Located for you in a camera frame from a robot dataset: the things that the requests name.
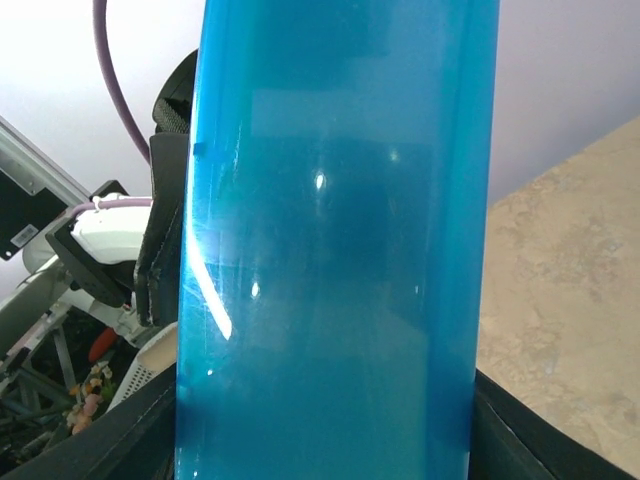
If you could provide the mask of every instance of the cable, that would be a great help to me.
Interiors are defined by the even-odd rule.
[[[109,91],[113,105],[116,107],[120,120],[122,120],[124,128],[127,130],[131,140],[133,140],[133,143],[146,162],[149,163],[151,161],[149,144],[142,135],[142,132],[140,132],[133,115],[131,115],[127,101],[118,83],[115,69],[113,68],[111,52],[109,51],[109,39],[107,37],[107,0],[93,0],[93,35],[98,53],[98,61],[100,62],[100,70],[102,71],[102,77],[107,85],[107,90]]]
[[[69,212],[71,218],[75,218],[83,212],[96,209],[122,208],[122,207],[149,207],[151,206],[151,197],[127,197],[118,200],[102,200],[96,203],[83,203],[78,205]]]

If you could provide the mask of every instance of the black panel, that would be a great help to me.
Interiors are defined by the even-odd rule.
[[[0,172],[0,258],[13,258],[38,232],[67,209],[66,203],[44,189],[34,196]]]
[[[129,195],[119,181],[108,180],[100,188],[98,188],[95,192],[93,192],[93,195],[91,195],[91,198],[96,196],[104,197],[109,193],[119,193],[121,195]]]
[[[109,275],[118,285],[133,292],[133,275],[136,268],[134,260],[120,262],[115,265],[104,265],[104,272]]]
[[[105,305],[121,307],[129,301],[126,290],[71,236],[74,222],[68,218],[60,220],[47,232],[47,241],[80,288]]]

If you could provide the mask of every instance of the white basket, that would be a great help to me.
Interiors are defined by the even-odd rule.
[[[153,380],[153,378],[156,375],[159,375],[160,373],[162,373],[162,372],[156,372],[153,370],[149,370],[148,368],[145,368],[138,361],[138,357],[142,353],[147,351],[149,348],[151,348],[153,345],[155,345],[161,338],[165,337],[170,332],[172,332],[175,328],[176,328],[176,323],[172,323],[171,325],[168,325],[167,327],[163,328],[160,332],[158,332],[158,334],[155,337],[149,340],[145,344],[145,346],[140,349],[140,351],[136,355],[136,358],[134,358],[133,362],[131,362],[131,366],[129,367],[127,374],[124,376],[122,383],[118,387],[116,394],[113,396],[113,400],[111,400],[111,404],[109,405],[109,408],[107,409],[107,411],[111,410],[116,405],[118,405],[119,403],[123,402],[128,397],[136,393],[138,390],[144,387],[147,383]]]

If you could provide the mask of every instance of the black fabric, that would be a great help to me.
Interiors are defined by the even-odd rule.
[[[173,477],[175,368],[3,480]],[[628,480],[478,372],[470,480]]]
[[[165,326],[178,312],[180,243],[189,137],[151,137],[153,205],[135,270],[136,309],[142,325]]]
[[[156,133],[189,132],[197,60],[196,50],[178,65],[162,87],[153,106]]]
[[[472,463],[477,478],[633,477],[561,433],[482,372],[476,375]]]

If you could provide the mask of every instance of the white plastic part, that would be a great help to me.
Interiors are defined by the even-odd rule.
[[[112,201],[112,200],[121,200],[121,199],[126,199],[126,198],[130,198],[127,195],[122,195],[120,193],[110,193],[108,195],[105,195],[104,197],[93,197],[92,198],[92,202],[96,205],[96,209],[93,211],[98,212],[99,210],[101,210],[99,208],[99,204],[101,202],[105,202],[105,201]],[[89,230],[91,229],[91,224],[87,222],[87,219],[89,218],[89,216],[87,215],[83,220],[82,220],[82,224],[86,225]],[[96,219],[104,219],[106,218],[104,215],[100,215],[98,217],[94,217],[93,221],[96,221]],[[25,268],[27,269],[27,271],[29,273],[33,273],[35,272],[38,268],[40,268],[47,260],[49,260],[51,257],[53,257],[55,255],[55,252],[53,251],[53,248],[51,248],[51,245],[49,245],[49,242],[47,241],[45,235],[46,233],[51,229],[51,227],[55,225],[55,222],[52,223],[51,225],[48,225],[47,227],[45,227],[38,235],[36,235],[36,237],[31,240],[23,249],[22,249],[22,263],[24,263]],[[126,230],[130,230],[131,229],[131,225],[127,225],[125,227]],[[125,256],[130,256],[132,254],[132,244],[131,241],[133,240],[133,242],[137,241],[137,237],[138,235],[135,235],[135,238],[132,239],[131,235],[125,235],[124,239],[127,241],[127,244],[125,245],[125,248],[121,249],[123,250],[121,253],[115,253],[115,256],[118,255],[125,255]],[[97,249],[96,251],[98,252],[97,255],[101,256],[100,254],[100,248],[102,246],[103,242],[98,242],[97,244],[95,243],[95,241],[93,241],[93,239],[85,239],[84,242],[86,243],[86,246],[89,248],[93,248],[94,250]]]
[[[98,302],[84,290],[67,290],[60,298],[61,302],[88,313],[96,320],[111,327],[134,347],[140,347],[148,337],[147,328],[138,323],[136,312],[126,308],[113,308]]]
[[[150,212],[151,207],[89,210],[78,216],[72,235],[103,265],[136,260]]]
[[[133,395],[135,392],[137,392],[147,383],[153,380],[156,376],[162,373],[162,370],[154,371],[145,368],[139,361],[139,358],[143,356],[145,352],[152,349],[154,345],[158,344],[160,340],[168,335],[172,335],[175,332],[177,325],[177,323],[167,325],[155,337],[149,340],[144,347],[140,349],[140,351],[136,355],[136,358],[133,359],[129,370],[127,370],[127,374],[124,376],[124,379],[118,387],[116,394],[113,396],[113,400],[111,401],[111,404],[109,405],[107,411],[111,410],[116,405],[126,400],[128,397]]]

